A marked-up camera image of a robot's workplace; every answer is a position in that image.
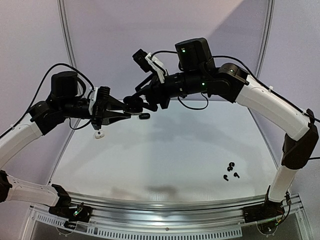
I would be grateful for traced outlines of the black glossy charging case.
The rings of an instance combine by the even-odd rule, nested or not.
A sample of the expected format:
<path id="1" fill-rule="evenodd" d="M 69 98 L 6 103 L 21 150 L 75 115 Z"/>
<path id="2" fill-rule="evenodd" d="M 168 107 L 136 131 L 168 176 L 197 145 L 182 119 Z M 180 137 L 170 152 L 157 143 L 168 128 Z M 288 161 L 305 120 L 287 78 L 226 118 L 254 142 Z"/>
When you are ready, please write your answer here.
<path id="1" fill-rule="evenodd" d="M 131 115 L 139 115 L 143 112 L 142 104 L 144 103 L 141 97 L 133 98 L 132 96 L 126 96 L 123 99 L 124 107 L 123 112 Z"/>

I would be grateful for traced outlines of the black oval charging case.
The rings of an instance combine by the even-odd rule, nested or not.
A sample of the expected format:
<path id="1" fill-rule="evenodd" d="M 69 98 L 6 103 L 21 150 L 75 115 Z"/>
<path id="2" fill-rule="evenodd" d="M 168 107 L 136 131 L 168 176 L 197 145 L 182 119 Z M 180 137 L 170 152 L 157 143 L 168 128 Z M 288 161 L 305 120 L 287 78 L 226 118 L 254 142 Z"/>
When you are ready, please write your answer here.
<path id="1" fill-rule="evenodd" d="M 141 114 L 138 116 L 138 118 L 139 118 L 140 120 L 148 120 L 148 119 L 150 119 L 150 117 L 151 117 L 151 115 L 150 115 L 149 113 L 141 113 Z"/>

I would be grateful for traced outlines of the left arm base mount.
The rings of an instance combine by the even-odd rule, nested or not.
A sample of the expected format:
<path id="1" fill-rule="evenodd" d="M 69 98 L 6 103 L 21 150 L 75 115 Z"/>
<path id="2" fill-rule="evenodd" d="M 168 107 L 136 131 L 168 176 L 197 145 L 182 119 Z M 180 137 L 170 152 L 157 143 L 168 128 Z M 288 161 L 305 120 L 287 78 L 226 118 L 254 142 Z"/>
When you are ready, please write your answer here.
<path id="1" fill-rule="evenodd" d="M 92 216 L 93 208 L 85 205 L 71 203 L 70 199 L 59 199 L 55 206 L 50 206 L 48 212 L 61 218 L 68 219 L 69 222 L 88 223 Z"/>

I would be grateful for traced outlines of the white earbud charging case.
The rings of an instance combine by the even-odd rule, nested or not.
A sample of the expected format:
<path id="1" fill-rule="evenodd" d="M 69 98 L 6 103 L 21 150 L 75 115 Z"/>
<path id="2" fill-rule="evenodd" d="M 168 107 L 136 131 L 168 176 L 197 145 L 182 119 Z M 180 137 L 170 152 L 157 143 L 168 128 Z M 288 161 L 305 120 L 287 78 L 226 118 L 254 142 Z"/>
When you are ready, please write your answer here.
<path id="1" fill-rule="evenodd" d="M 94 133 L 94 138 L 95 139 L 101 139 L 105 136 L 105 133 L 102 130 L 96 131 Z"/>

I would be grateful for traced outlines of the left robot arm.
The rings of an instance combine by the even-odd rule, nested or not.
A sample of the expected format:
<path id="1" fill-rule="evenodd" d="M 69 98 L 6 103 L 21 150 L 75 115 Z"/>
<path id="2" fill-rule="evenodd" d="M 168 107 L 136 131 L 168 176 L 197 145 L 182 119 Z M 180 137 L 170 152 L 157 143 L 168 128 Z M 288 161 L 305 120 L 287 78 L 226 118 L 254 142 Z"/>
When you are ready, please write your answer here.
<path id="1" fill-rule="evenodd" d="M 87 119 L 99 131 L 102 126 L 131 117 L 125 112 L 125 104 L 110 95 L 109 87 L 96 87 L 93 96 L 87 99 L 78 94 L 77 85 L 82 83 L 75 71 L 63 71 L 51 77 L 48 98 L 34 104 L 21 122 L 1 138 L 2 167 L 28 144 L 48 134 L 68 118 Z M 63 217 L 70 217 L 75 211 L 71 198 L 61 186 L 23 181 L 4 170 L 0 172 L 0 200 L 54 206 Z"/>

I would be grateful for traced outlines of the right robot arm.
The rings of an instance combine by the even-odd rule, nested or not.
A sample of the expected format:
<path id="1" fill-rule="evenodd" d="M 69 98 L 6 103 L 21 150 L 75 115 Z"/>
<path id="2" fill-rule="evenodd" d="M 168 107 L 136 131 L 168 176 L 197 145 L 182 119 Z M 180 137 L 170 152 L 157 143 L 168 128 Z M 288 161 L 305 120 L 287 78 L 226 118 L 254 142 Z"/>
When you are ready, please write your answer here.
<path id="1" fill-rule="evenodd" d="M 193 38 L 178 42 L 179 72 L 169 74 L 156 52 L 138 50 L 133 60 L 150 73 L 127 96 L 124 103 L 130 112 L 143 109 L 167 109 L 172 98 L 182 99 L 192 94 L 219 96 L 230 103 L 258 112 L 285 132 L 281 165 L 268 187 L 265 202 L 259 206 L 262 218 L 278 210 L 296 173 L 309 161 L 319 140 L 316 118 L 310 109 L 302 110 L 258 80 L 240 60 L 231 57 L 229 63 L 216 66 L 208 41 Z"/>

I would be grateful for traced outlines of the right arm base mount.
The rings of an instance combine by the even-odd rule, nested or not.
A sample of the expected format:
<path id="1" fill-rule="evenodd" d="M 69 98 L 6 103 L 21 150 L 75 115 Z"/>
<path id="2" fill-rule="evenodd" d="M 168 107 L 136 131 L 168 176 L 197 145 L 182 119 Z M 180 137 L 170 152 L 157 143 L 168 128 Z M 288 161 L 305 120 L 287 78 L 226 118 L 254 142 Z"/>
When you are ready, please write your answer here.
<path id="1" fill-rule="evenodd" d="M 255 204 L 242 208 L 242 215 L 245 223 L 258 222 L 282 216 L 285 213 L 282 202 L 274 202 L 268 197 L 261 204 Z"/>

